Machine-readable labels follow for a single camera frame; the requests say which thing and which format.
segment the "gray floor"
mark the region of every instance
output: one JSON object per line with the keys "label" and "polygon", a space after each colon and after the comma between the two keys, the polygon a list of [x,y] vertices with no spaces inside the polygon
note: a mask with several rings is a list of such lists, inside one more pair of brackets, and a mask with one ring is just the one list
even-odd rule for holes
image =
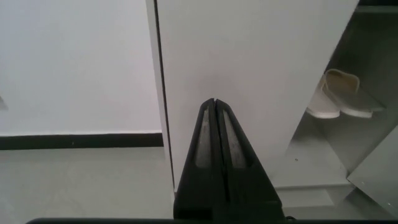
{"label": "gray floor", "polygon": [[376,202],[360,190],[352,191],[335,207],[285,208],[285,215],[296,219],[317,220],[393,220]]}
{"label": "gray floor", "polygon": [[162,147],[0,151],[0,223],[172,218]]}

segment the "cabinet door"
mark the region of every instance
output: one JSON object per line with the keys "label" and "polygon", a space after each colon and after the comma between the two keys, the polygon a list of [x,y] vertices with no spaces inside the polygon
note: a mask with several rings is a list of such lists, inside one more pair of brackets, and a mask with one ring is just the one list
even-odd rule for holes
{"label": "cabinet door", "polygon": [[232,107],[272,178],[357,3],[157,2],[175,186],[209,98]]}
{"label": "cabinet door", "polygon": [[348,177],[380,206],[398,217],[398,127]]}

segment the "open cabinet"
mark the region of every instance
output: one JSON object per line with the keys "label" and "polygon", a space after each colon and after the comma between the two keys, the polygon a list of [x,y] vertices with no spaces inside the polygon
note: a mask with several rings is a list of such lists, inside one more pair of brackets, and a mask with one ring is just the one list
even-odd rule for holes
{"label": "open cabinet", "polygon": [[[319,198],[312,205],[327,201],[335,205],[355,186],[393,215],[398,214],[395,194],[398,179],[394,175],[398,167],[393,162],[398,146],[397,12],[397,6],[359,5],[356,8],[325,75],[330,75],[331,69],[353,74],[360,82],[362,93],[348,99],[345,97],[350,96],[340,95],[344,101],[342,105],[323,90],[326,99],[331,99],[328,103],[335,105],[339,113],[325,119],[320,118],[320,113],[307,109],[289,144],[284,164],[291,164],[291,167],[281,169],[286,174],[280,177],[294,174],[289,181],[295,183],[310,183],[306,179],[311,179],[312,196],[306,197]],[[329,112],[334,112],[335,108],[330,108]],[[276,187],[280,177],[277,173],[272,180]],[[324,190],[327,194],[321,195],[316,190]]]}
{"label": "open cabinet", "polygon": [[[398,123],[398,20],[357,5],[157,2],[175,190],[209,98],[232,107],[284,207],[333,206],[354,189],[347,177]],[[366,98],[356,106],[370,102],[372,113],[358,118],[336,106],[325,119],[306,112],[330,68],[355,75],[354,89]]]}

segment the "slipper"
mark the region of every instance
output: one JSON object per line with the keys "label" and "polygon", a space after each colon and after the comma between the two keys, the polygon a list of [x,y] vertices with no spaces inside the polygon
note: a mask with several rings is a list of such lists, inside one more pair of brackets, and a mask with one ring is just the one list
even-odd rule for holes
{"label": "slipper", "polygon": [[340,110],[332,102],[328,96],[323,92],[326,80],[325,76],[321,78],[318,83],[317,89],[312,96],[310,104],[305,110],[308,114],[316,118],[331,119],[337,118],[340,115]]}
{"label": "slipper", "polygon": [[359,118],[371,118],[374,111],[384,108],[359,86],[356,75],[329,69],[325,73],[323,91],[336,104],[341,112]]}

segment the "black baseboard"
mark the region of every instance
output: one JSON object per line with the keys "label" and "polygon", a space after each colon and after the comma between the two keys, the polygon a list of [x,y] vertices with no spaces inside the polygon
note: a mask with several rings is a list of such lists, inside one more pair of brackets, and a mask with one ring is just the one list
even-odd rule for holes
{"label": "black baseboard", "polygon": [[162,133],[71,134],[0,137],[0,150],[162,146]]}

